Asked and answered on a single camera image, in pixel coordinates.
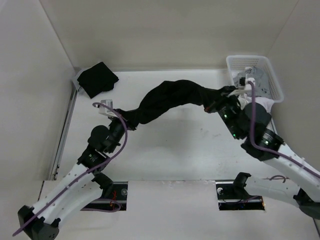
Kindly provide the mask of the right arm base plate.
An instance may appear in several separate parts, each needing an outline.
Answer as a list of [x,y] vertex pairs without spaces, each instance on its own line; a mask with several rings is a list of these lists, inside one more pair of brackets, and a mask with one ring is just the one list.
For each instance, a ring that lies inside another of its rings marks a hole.
[[264,211],[261,196],[237,191],[232,181],[215,182],[218,208],[220,211]]

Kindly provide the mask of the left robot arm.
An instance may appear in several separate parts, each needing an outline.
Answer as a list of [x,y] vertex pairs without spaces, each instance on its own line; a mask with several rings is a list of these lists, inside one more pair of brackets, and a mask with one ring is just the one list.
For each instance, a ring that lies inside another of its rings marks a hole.
[[114,118],[109,126],[96,126],[87,148],[58,185],[32,206],[20,208],[20,228],[15,234],[24,232],[31,240],[54,240],[69,219],[99,199],[106,201],[108,211],[120,210],[121,204],[112,195],[114,182],[102,171],[118,153],[108,155],[127,138],[128,129],[121,118]]

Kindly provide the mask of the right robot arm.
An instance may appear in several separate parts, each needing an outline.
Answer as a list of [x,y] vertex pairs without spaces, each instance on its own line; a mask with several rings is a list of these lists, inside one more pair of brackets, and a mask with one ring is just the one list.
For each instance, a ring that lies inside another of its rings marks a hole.
[[320,172],[298,156],[268,127],[272,117],[255,99],[241,108],[238,94],[243,91],[225,86],[218,91],[207,113],[218,113],[234,139],[251,157],[281,172],[287,179],[272,183],[240,172],[232,183],[233,194],[243,201],[250,196],[265,196],[299,208],[304,214],[320,218]]

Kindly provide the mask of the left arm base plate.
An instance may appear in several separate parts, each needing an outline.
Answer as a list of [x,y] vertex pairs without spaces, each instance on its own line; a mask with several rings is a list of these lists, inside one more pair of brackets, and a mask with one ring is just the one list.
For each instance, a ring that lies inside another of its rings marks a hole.
[[114,213],[127,210],[128,182],[114,182],[102,195],[87,204],[82,211]]

